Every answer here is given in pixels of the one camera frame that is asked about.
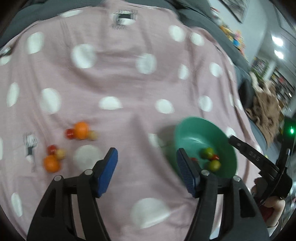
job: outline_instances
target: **red ball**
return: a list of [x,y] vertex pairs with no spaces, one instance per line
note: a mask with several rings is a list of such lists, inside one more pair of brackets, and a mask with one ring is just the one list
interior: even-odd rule
[[70,140],[74,139],[75,138],[74,129],[67,129],[65,131],[65,136],[67,139],[70,139]]
[[49,147],[47,147],[47,154],[48,155],[54,155],[56,150],[57,150],[56,145],[50,145]]
[[213,160],[217,160],[218,161],[219,159],[220,159],[220,157],[218,155],[214,154],[212,156],[212,158],[211,158],[211,161],[213,161]]

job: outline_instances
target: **silver screw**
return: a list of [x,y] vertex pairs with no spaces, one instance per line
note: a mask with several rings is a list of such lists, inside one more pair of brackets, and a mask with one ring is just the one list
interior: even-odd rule
[[85,175],[91,175],[92,174],[92,169],[87,169],[84,172]]
[[241,178],[237,175],[233,176],[233,180],[235,180],[236,182],[239,182],[241,180]]
[[202,170],[202,174],[204,176],[208,176],[210,174],[210,172],[208,170]]
[[57,175],[57,176],[54,177],[54,180],[56,182],[60,181],[61,179],[62,179],[62,176],[60,176],[60,175]]

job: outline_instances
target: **ceiling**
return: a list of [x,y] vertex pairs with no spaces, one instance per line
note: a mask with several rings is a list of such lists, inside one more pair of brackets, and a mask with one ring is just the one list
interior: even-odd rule
[[[272,3],[271,7],[265,7],[268,17],[268,27],[265,38],[263,40],[260,52],[269,56],[271,59],[277,62],[277,66],[280,67],[284,73],[282,73],[288,81],[296,83],[296,33],[295,29],[292,29],[283,15],[276,9]],[[279,37],[283,40],[284,45],[282,47],[277,46],[272,41],[272,36]],[[274,50],[280,51],[284,54],[284,59],[279,59]]]

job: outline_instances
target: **ceiling light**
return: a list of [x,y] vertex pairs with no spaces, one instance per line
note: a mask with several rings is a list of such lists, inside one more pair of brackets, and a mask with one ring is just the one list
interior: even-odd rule
[[282,39],[277,38],[277,37],[275,37],[275,36],[272,36],[272,40],[273,40],[274,43],[275,43],[276,45],[278,45],[278,46],[283,46],[283,44],[284,44],[284,42],[283,42]]
[[283,55],[282,52],[279,52],[279,51],[275,50],[274,53],[275,53],[276,56],[278,56],[280,59],[283,59],[283,58],[284,58],[284,55]]

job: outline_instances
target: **blue gripper pad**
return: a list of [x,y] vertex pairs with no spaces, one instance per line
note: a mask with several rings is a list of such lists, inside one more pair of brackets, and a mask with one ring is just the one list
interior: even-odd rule
[[97,197],[101,197],[107,191],[117,161],[118,151],[115,148],[110,148],[105,158],[98,161],[94,166],[94,176],[97,180]]
[[177,150],[177,163],[187,191],[196,198],[200,176],[183,148]]

